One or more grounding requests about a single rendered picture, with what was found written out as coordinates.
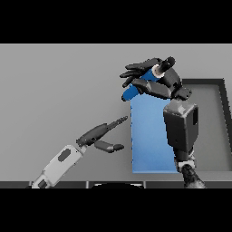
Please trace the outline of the dark grey bin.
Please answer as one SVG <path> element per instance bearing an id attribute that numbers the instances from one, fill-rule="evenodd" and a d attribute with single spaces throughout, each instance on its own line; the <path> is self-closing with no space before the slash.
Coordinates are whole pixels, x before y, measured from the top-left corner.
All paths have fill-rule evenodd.
<path id="1" fill-rule="evenodd" d="M 232 182 L 232 118 L 223 79 L 184 79 L 198 105 L 197 173 L 205 181 Z"/>

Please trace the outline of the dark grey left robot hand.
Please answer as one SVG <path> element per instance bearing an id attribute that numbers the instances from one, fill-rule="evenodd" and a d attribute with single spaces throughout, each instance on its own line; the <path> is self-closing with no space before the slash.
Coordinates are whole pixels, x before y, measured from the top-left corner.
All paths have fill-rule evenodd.
<path id="1" fill-rule="evenodd" d="M 114 151 L 122 150 L 124 146 L 122 144 L 111 144 L 106 141 L 102 141 L 102 137 L 116 126 L 122 124 L 128 119 L 127 116 L 121 117 L 116 121 L 113 121 L 110 124 L 103 123 L 94 127 L 93 129 L 85 132 L 79 139 L 76 140 L 76 143 L 80 148 L 83 146 L 94 145 L 96 149 L 103 150 L 107 153 L 113 153 Z"/>

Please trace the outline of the blue bin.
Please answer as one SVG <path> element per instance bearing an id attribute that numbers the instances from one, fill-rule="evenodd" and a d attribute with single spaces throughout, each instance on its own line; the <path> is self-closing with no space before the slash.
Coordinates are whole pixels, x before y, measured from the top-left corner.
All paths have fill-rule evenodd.
<path id="1" fill-rule="evenodd" d="M 132 172 L 176 173 L 173 149 L 168 144 L 163 108 L 169 100 L 147 94 L 130 101 Z"/>

